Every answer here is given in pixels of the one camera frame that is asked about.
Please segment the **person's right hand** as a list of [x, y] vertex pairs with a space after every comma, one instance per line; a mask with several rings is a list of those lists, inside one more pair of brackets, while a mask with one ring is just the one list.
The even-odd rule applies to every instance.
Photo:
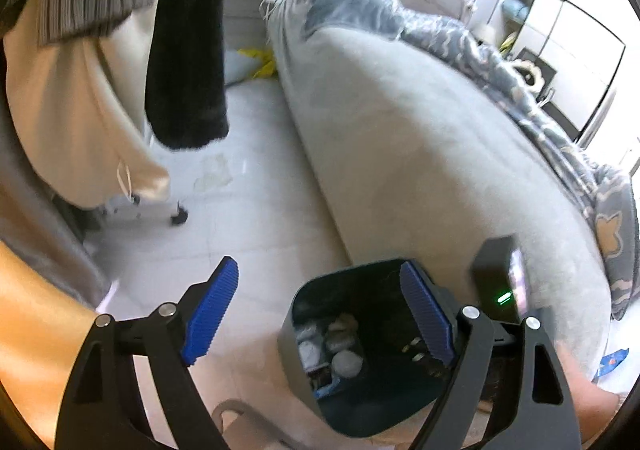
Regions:
[[582, 437], [582, 448], [588, 449], [611, 424], [626, 396], [608, 392], [588, 380], [562, 342], [556, 342], [554, 348], [570, 389]]

